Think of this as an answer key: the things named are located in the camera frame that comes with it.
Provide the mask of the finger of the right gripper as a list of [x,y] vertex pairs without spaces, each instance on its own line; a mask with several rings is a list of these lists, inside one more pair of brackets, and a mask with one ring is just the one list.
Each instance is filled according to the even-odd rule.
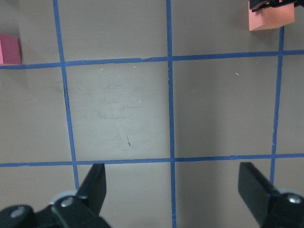
[[266,8],[278,8],[288,4],[294,4],[295,0],[250,0],[249,9],[256,12]]

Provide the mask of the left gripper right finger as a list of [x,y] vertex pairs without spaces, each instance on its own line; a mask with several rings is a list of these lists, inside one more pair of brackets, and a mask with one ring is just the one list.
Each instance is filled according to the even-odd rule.
[[304,226],[303,196],[277,189],[251,162],[239,165],[238,192],[261,228]]

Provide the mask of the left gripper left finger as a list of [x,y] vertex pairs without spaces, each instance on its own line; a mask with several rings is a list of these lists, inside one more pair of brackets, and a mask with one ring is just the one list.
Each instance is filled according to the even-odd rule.
[[61,228],[109,228],[99,216],[105,196],[105,165],[93,164],[78,191],[56,200],[51,210]]

